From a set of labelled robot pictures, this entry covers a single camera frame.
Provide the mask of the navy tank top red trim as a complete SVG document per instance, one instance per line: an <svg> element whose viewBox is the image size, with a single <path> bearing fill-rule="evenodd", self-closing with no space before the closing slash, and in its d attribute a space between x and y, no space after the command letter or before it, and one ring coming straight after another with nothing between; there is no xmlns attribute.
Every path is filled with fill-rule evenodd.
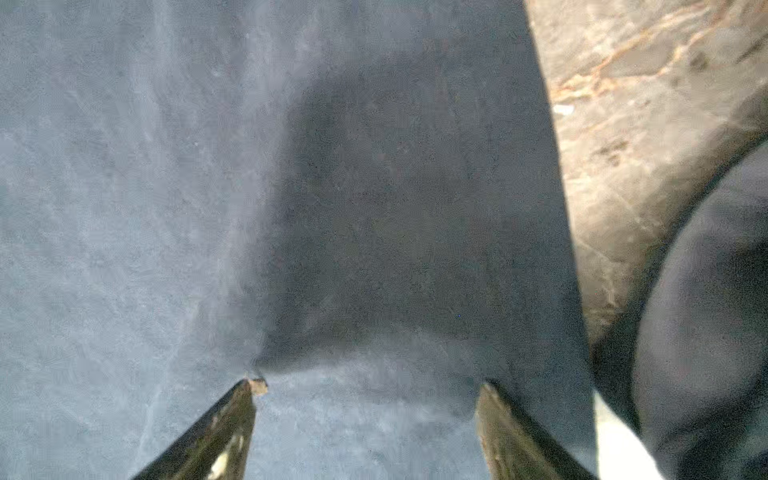
<svg viewBox="0 0 768 480"><path fill-rule="evenodd" d="M595 468L522 2L2 3L2 477L129 478L246 375L250 479L484 479L488 380Z"/></svg>

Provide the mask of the grey-blue printed tank top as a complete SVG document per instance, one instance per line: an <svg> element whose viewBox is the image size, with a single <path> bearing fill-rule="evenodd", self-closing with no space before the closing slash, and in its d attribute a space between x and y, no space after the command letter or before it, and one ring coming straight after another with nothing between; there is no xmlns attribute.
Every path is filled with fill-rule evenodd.
<svg viewBox="0 0 768 480"><path fill-rule="evenodd" d="M596 386L667 479L767 475L767 148L707 189L594 351Z"/></svg>

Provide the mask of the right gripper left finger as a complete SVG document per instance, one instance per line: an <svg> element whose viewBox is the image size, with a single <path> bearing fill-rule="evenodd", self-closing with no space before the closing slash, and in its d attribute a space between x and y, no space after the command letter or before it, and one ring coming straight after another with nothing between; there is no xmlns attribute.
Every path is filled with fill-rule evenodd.
<svg viewBox="0 0 768 480"><path fill-rule="evenodd" d="M263 379L240 380L135 477L243 479L256 417L254 399L267 392Z"/></svg>

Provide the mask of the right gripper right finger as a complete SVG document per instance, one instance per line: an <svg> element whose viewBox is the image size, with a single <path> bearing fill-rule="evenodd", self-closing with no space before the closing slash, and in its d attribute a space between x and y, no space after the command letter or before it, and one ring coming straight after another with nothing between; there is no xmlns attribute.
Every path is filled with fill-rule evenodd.
<svg viewBox="0 0 768 480"><path fill-rule="evenodd" d="M595 477L493 381L479 390L475 423L492 479Z"/></svg>

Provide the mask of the white plastic laundry basket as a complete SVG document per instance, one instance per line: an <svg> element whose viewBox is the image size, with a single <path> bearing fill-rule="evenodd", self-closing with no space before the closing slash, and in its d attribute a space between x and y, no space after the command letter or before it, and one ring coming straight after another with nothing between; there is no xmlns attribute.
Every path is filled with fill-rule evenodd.
<svg viewBox="0 0 768 480"><path fill-rule="evenodd" d="M594 391L597 465L603 480L662 480L655 461L633 431Z"/></svg>

